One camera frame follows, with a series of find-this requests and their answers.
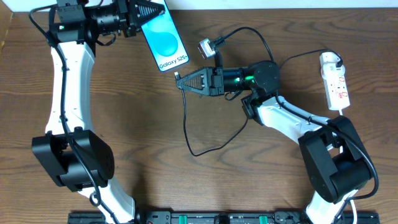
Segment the white power strip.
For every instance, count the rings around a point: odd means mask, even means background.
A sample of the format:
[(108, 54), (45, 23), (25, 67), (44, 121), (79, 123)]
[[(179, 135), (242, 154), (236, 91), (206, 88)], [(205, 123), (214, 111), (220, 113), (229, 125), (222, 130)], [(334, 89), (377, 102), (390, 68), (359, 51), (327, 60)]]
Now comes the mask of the white power strip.
[[(321, 66), (325, 63), (335, 63), (337, 67), (343, 65), (343, 61), (340, 56), (334, 52), (323, 52), (320, 55), (320, 73)], [(348, 89), (346, 86), (346, 78), (344, 76), (323, 79), (326, 100), (328, 108), (332, 111), (338, 111), (342, 114), (342, 111), (350, 106)]]

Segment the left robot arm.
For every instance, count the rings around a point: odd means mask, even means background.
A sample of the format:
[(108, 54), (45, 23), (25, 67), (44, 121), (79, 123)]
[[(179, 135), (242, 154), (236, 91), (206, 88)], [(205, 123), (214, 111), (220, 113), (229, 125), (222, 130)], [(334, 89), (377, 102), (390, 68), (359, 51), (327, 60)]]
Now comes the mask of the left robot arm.
[(44, 32), (54, 65), (53, 98), (43, 136), (32, 152), (53, 182), (88, 198), (106, 223), (145, 223), (144, 214), (115, 178), (114, 156), (94, 132), (90, 80), (100, 36), (136, 35), (142, 25), (165, 13), (152, 1), (57, 0), (48, 6)]

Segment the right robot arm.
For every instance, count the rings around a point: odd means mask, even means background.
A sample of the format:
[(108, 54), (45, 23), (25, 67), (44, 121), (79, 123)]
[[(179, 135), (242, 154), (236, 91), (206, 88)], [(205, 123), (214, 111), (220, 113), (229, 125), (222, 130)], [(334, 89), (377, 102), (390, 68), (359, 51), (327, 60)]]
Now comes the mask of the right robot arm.
[(379, 178), (352, 122), (306, 112), (279, 95), (280, 71), (271, 60), (248, 67), (203, 67), (184, 77), (175, 74), (181, 92), (221, 96), (250, 90), (241, 101), (246, 119), (273, 128), (300, 148), (315, 193), (304, 211), (307, 223), (338, 223), (345, 206), (372, 197)]

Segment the blue Galaxy smartphone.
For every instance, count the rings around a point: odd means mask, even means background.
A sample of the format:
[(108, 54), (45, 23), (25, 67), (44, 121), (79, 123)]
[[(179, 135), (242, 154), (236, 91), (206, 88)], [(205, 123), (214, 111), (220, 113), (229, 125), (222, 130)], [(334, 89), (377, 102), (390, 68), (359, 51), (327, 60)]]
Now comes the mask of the blue Galaxy smartphone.
[(162, 4), (165, 11), (141, 28), (157, 68), (160, 72), (165, 72), (187, 63), (189, 57), (165, 0), (152, 2)]

